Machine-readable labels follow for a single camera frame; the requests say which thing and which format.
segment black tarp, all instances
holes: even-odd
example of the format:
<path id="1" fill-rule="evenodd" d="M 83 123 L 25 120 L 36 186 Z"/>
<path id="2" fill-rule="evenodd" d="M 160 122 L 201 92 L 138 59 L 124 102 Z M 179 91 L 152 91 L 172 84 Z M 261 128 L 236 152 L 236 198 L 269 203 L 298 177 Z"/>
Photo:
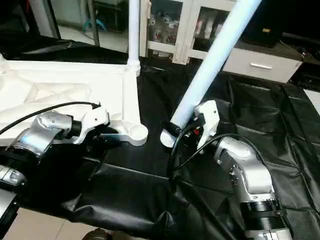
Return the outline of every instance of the black tarp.
<path id="1" fill-rule="evenodd" d="M 0 52 L 8 60 L 126 60 L 125 54 L 83 43 L 13 33 L 0 34 Z M 106 146 L 57 146 L 24 205 L 149 239 L 244 239 L 229 177 L 210 154 L 187 165 L 176 182 L 166 178 L 169 152 L 160 143 L 160 123 L 177 107 L 196 67 L 141 62 L 138 97 L 147 143 L 110 146 L 106 154 Z M 204 100 L 209 99 L 219 110 L 218 133 L 246 136 L 261 151 L 294 239 L 320 239 L 320 117 L 303 90 L 222 73 Z"/>

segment white pole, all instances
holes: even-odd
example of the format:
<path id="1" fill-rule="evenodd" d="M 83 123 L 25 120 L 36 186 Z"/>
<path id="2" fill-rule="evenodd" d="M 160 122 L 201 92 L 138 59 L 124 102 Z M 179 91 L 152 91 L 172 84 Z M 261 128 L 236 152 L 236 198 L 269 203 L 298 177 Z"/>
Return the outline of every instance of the white pole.
<path id="1" fill-rule="evenodd" d="M 237 0 L 223 27 L 213 42 L 206 58 L 202 62 L 189 88 L 185 92 L 171 122 L 184 128 L 194 109 L 201 102 L 222 65 L 236 45 L 248 22 L 262 0 Z M 171 148 L 175 137 L 163 130 L 160 136 L 163 145 Z"/>
<path id="2" fill-rule="evenodd" d="M 139 61 L 140 0 L 129 0 L 129 59 L 127 64 L 140 73 Z"/>

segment drawer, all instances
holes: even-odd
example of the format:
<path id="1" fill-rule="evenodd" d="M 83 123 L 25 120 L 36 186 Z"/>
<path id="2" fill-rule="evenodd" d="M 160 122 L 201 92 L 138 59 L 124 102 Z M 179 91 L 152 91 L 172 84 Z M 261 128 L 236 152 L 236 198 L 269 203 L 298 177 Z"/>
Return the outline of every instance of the drawer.
<path id="1" fill-rule="evenodd" d="M 301 61 L 234 48 L 223 71 L 286 83 Z"/>

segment drawer handle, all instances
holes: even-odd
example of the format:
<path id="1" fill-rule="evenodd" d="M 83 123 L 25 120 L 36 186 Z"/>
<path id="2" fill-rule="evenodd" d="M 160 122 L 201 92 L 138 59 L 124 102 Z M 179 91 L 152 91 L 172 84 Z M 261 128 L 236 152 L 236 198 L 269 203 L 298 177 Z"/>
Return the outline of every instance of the drawer handle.
<path id="1" fill-rule="evenodd" d="M 266 65 L 262 65 L 262 64 L 257 64 L 257 63 L 250 63 L 250 66 L 252 67 L 256 67 L 256 68 L 261 68 L 261 69 L 268 69 L 271 70 L 272 66 L 266 66 Z"/>

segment white plastic frame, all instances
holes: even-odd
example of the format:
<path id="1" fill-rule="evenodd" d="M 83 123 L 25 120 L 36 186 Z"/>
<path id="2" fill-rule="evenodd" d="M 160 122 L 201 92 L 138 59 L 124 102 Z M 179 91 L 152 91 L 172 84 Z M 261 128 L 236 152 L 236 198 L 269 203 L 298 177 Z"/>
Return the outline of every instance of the white plastic frame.
<path id="1" fill-rule="evenodd" d="M 140 0 L 129 1 L 129 58 L 127 64 L 79 62 L 13 61 L 0 56 L 0 129 L 27 114 L 60 103 L 87 101 L 101 103 L 109 112 L 111 126 L 119 140 L 134 139 L 136 146 L 147 140 L 148 130 L 141 124 L 137 76 L 139 61 Z M 71 105 L 56 109 L 81 120 L 91 109 Z M 34 118 L 0 135 L 6 146 Z"/>

